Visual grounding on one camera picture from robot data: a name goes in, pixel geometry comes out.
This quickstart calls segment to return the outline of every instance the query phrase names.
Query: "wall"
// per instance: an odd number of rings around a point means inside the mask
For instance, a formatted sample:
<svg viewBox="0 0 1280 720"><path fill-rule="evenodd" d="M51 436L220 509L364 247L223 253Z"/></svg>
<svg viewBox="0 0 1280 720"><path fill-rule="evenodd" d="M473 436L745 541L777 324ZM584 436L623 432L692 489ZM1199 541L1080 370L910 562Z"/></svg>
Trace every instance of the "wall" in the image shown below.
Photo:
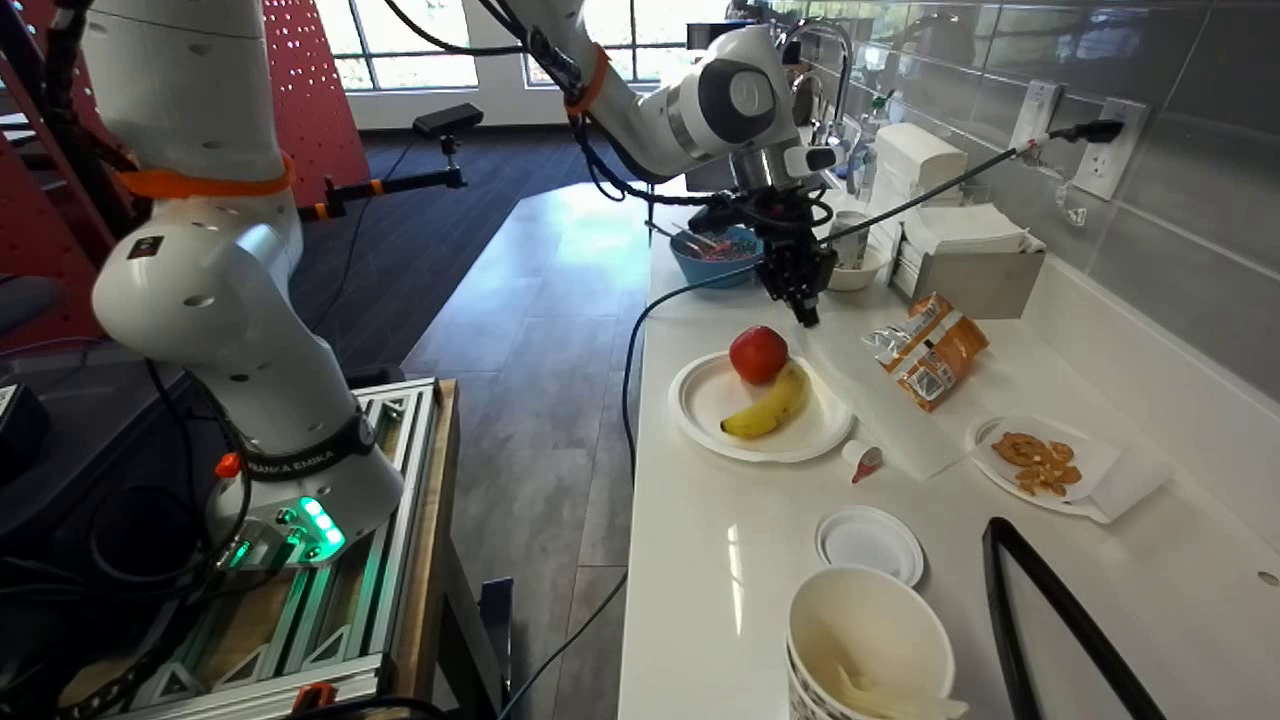
<svg viewBox="0 0 1280 720"><path fill-rule="evenodd" d="M1062 123L1098 115L1106 94L1149 102L1117 200L1070 182L1080 146L1052 146L1039 168L1006 162L974 190L1280 401L1276 0L926 0L835 4L835 15L887 38L879 78L900 86L900 115L978 159L1007 144L1028 78L1070 86Z"/></svg>

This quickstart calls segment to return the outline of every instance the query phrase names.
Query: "snack bag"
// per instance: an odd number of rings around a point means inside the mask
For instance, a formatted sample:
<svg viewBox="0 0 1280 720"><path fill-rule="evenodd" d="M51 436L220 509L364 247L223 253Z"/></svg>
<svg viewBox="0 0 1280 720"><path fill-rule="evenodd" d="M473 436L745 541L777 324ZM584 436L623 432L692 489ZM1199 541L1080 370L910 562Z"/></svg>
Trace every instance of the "snack bag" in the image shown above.
<svg viewBox="0 0 1280 720"><path fill-rule="evenodd" d="M910 308L910 329L877 329L870 342L877 347L879 367L897 367L928 332L954 312L954 298L926 294Z"/></svg>
<svg viewBox="0 0 1280 720"><path fill-rule="evenodd" d="M932 411L974 370L978 357L987 347L987 334L969 316L960 316L954 329L945 329L940 340L926 340L921 347L926 353L903 363L900 382L915 397L921 408Z"/></svg>

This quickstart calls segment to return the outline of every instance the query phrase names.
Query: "white plate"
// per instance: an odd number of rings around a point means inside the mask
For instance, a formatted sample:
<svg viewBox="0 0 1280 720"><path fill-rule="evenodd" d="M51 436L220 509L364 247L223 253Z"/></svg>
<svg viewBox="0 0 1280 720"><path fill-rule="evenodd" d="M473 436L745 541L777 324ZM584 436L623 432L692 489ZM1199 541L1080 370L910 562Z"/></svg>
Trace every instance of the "white plate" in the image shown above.
<svg viewBox="0 0 1280 720"><path fill-rule="evenodd" d="M825 382L825 375L794 357L810 375L810 405L805 411L759 441L735 441L720 432L720 418L753 405L753 386L727 367L727 357L702 357L671 380L671 408L679 426L704 443L715 456L739 461L739 465L805 465L854 432L854 408Z"/></svg>
<svg viewBox="0 0 1280 720"><path fill-rule="evenodd" d="M815 522L813 537L825 562L856 562L921 584L926 548L910 522L871 505L854 505Z"/></svg>
<svg viewBox="0 0 1280 720"><path fill-rule="evenodd" d="M1028 436L1039 436L1039 441L1055 441L1055 443L1074 443L1077 451L1077 468L1080 468L1080 481L1070 484L1064 496L1052 496L1052 491L1026 491L1016 484L1016 468L1006 465L998 456L998 441L1006 432L1028 432ZM1114 512L1106 512L1092 496L1100 491L1100 484L1107 481L1120 448L1106 443L1106 441L1092 441L1070 422L1055 422L1055 418L1043 418L1043 415L999 415L994 422L979 422L978 426L978 448L974 448L978 465L987 470L987 481L998 481L998 489L1006 489L1007 496L1016 501L1028 501L1035 509L1048 509L1048 512L1064 512L1064 516L1089 516L1089 518L1100 518L1107 522Z"/></svg>

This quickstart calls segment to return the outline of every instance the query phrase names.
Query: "banana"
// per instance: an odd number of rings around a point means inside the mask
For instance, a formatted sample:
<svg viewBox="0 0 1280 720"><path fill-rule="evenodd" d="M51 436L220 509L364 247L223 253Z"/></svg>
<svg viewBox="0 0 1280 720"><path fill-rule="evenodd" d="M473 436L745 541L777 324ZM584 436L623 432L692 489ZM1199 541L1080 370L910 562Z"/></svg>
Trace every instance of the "banana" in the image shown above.
<svg viewBox="0 0 1280 720"><path fill-rule="evenodd" d="M783 363L758 405L720 418L725 436L759 441L788 426L810 405L810 375L802 363Z"/></svg>

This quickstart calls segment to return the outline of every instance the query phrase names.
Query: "green light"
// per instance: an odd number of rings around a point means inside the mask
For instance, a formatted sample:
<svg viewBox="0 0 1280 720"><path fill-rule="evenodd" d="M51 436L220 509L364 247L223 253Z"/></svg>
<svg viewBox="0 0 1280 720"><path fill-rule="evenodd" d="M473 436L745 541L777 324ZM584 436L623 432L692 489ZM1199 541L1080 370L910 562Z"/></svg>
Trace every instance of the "green light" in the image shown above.
<svg viewBox="0 0 1280 720"><path fill-rule="evenodd" d="M240 562L248 558L248 551L253 551L253 544L240 541L240 544L234 548L234 557L229 557L229 566L240 566Z"/></svg>
<svg viewBox="0 0 1280 720"><path fill-rule="evenodd" d="M291 505L299 512L298 512L288 544L306 548L317 562L334 558L350 544L350 537L334 522L334 516L326 512L326 505L317 496L299 496Z"/></svg>

